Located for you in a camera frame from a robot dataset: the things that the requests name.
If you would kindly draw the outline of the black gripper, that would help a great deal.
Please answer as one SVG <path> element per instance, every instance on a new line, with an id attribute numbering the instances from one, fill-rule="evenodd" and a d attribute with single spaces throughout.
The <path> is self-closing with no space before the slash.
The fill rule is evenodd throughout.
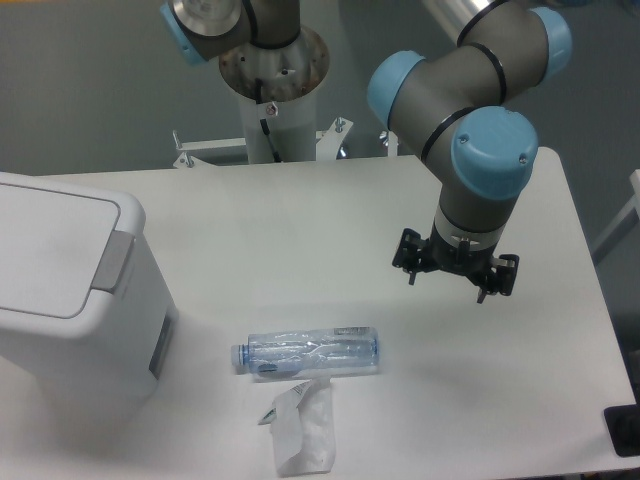
<path id="1" fill-rule="evenodd" d="M 418 273 L 444 271 L 470 277 L 479 288 L 477 300 L 482 304 L 487 296 L 511 296 L 519 267 L 519 256 L 503 254 L 493 257 L 497 245 L 472 250 L 465 242 L 450 245 L 437 232 L 429 239 L 410 228 L 402 231 L 392 265 L 409 275 L 408 283 L 413 286 Z"/>

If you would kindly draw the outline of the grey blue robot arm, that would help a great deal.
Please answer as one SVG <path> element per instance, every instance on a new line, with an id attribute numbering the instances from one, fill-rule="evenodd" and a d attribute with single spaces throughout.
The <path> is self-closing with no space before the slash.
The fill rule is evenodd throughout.
<path id="1" fill-rule="evenodd" d="M 405 50 L 374 71 L 368 105 L 441 182 L 431 233 L 405 229 L 393 265 L 410 277 L 443 271 L 481 296 L 510 295 L 519 259 L 496 246 L 538 153 L 537 133 L 507 100 L 561 71 L 572 55 L 564 18 L 513 1 L 430 1 L 455 43 L 436 60 Z M 296 1 L 166 1 L 161 16 L 192 64 L 216 60 L 243 108 L 248 159 L 316 158 L 313 95 L 327 47 Z"/>

